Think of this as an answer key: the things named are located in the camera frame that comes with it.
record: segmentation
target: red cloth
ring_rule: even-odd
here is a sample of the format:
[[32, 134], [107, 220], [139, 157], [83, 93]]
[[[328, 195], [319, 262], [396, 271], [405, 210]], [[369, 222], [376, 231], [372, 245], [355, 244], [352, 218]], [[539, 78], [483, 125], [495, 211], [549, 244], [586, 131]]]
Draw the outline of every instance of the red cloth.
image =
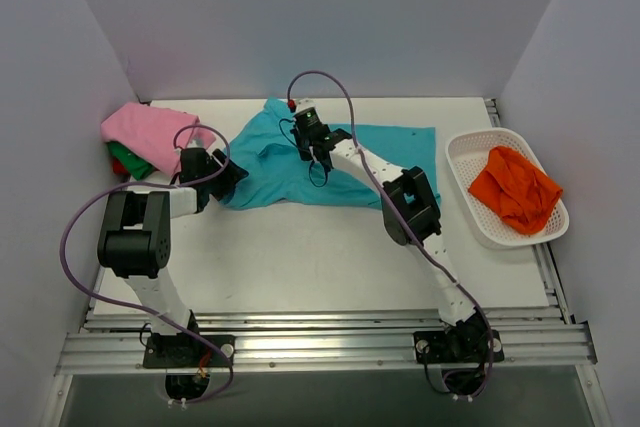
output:
[[489, 162], [469, 192], [517, 232], [544, 229], [562, 188], [524, 156], [509, 147], [494, 147]]
[[125, 168], [125, 166], [122, 165], [122, 162], [120, 162], [115, 157], [113, 159], [111, 159], [111, 168], [113, 169], [113, 173], [114, 174], [126, 175], [126, 174], [129, 173], [129, 172], [127, 172], [127, 169]]

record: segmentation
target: gray wall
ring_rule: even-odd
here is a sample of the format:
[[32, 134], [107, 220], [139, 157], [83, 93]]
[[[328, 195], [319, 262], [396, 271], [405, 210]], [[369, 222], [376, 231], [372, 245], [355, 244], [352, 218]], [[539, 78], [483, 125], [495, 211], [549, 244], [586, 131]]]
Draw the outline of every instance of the gray wall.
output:
[[639, 92], [640, 1], [553, 0], [501, 98], [566, 188], [554, 252], [616, 425], [640, 418]]
[[[497, 95], [549, 0], [87, 0], [144, 99]], [[322, 79], [299, 92], [335, 95]]]
[[[112, 182], [99, 124], [133, 94], [84, 0], [0, 0], [0, 11], [0, 425], [29, 426], [85, 303], [62, 274], [58, 239]], [[96, 273], [97, 210], [70, 249], [85, 282]]]

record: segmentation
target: white tabletop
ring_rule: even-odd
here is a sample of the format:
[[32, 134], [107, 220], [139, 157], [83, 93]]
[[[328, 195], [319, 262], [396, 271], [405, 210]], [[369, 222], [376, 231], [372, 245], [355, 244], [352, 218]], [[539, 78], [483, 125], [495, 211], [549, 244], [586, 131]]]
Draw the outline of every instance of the white tabletop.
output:
[[[343, 99], [316, 103], [322, 121], [348, 122]], [[232, 139], [262, 109], [264, 100], [153, 105], [194, 113]], [[461, 283], [478, 301], [489, 308], [547, 306], [533, 250], [490, 250], [480, 245], [455, 195], [444, 145], [455, 134], [491, 127], [482, 99], [354, 99], [354, 106], [356, 123], [436, 127], [443, 234]], [[168, 181], [157, 173], [151, 179]], [[196, 313], [436, 308], [423, 267], [388, 237], [381, 213], [373, 209], [281, 202], [232, 211], [211, 202], [198, 215], [173, 220], [171, 228], [168, 268], [182, 300]], [[100, 293], [137, 300], [109, 269]], [[125, 312], [97, 302], [94, 316]]]

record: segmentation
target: pink cloth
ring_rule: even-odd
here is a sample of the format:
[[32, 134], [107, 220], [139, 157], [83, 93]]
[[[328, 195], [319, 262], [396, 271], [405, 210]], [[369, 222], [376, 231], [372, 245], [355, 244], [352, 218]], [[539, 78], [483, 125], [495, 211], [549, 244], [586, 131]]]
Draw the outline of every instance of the pink cloth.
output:
[[[199, 122], [197, 115], [129, 102], [102, 122], [100, 132], [105, 142], [120, 142], [160, 172], [173, 175], [180, 168], [173, 137], [180, 128]], [[206, 149], [215, 136], [204, 129], [185, 130], [178, 137], [178, 146], [184, 148], [194, 139]]]

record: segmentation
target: laundry basket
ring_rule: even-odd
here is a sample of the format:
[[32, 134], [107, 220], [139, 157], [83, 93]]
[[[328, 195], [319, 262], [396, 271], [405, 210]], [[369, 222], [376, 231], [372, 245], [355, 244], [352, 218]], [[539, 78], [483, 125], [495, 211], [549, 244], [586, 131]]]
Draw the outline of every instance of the laundry basket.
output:
[[489, 248], [509, 249], [557, 239], [569, 227], [569, 213], [558, 201], [545, 228], [535, 235], [516, 232], [487, 206], [469, 193], [471, 183], [487, 165], [489, 151], [497, 146], [510, 147], [544, 172], [529, 144], [512, 130], [494, 128], [457, 135], [447, 142], [449, 167], [458, 184], [467, 222], [478, 241]]

